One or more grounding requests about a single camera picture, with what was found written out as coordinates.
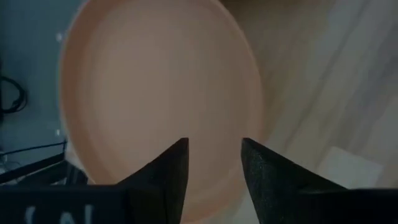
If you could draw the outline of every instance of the wire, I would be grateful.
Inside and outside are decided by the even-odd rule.
[[[67,143],[67,141],[64,140],[63,142],[60,142],[60,143],[48,144],[48,145],[43,145],[43,146],[34,146],[34,147],[26,148],[26,149],[19,149],[19,150],[15,150],[15,151],[11,151],[11,152],[4,152],[4,153],[0,153],[0,157],[18,153],[18,152],[30,151],[30,150],[34,150],[34,149],[42,149],[42,148],[46,148],[46,147],[66,145],[66,143]]]
[[[23,89],[23,87],[21,87],[20,84],[18,84],[18,82],[16,82],[15,80],[11,79],[11,78],[7,78],[5,76],[3,76],[1,74],[1,61],[0,61],[0,84],[1,82],[8,82],[11,85],[13,85],[19,92],[19,96],[16,100],[14,100],[12,102],[12,105],[10,108],[8,109],[3,109],[0,105],[0,110],[2,113],[4,114],[10,114],[10,113],[16,113],[18,111],[23,110],[26,107],[27,104],[27,95],[26,95],[26,91]]]

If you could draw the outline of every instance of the light wood surface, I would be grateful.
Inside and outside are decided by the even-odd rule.
[[[266,145],[347,187],[398,187],[398,1],[223,3],[261,71]]]

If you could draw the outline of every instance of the black object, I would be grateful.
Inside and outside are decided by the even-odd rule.
[[[188,139],[116,185],[1,187],[2,223],[180,223]]]
[[[13,87],[15,87],[18,90],[19,96],[17,99],[15,99],[12,102],[12,105],[10,108],[3,109],[2,108],[2,101],[1,101],[1,83],[2,82],[7,82],[11,84]],[[0,122],[4,119],[4,114],[9,114],[9,113],[15,113],[18,111],[21,111],[25,108],[27,104],[27,94],[26,91],[23,89],[23,87],[18,84],[15,80],[5,77],[2,75],[2,62],[0,59]]]
[[[247,138],[241,157],[261,224],[398,223],[397,190],[345,189]],[[0,175],[0,181],[9,181],[30,174],[17,187],[0,187],[1,222],[180,222],[188,139],[180,139],[141,170],[110,186],[86,186],[84,173],[62,158],[60,154]],[[43,187],[65,173],[67,186]]]
[[[260,224],[398,223],[398,190],[347,190],[248,138],[241,157]]]

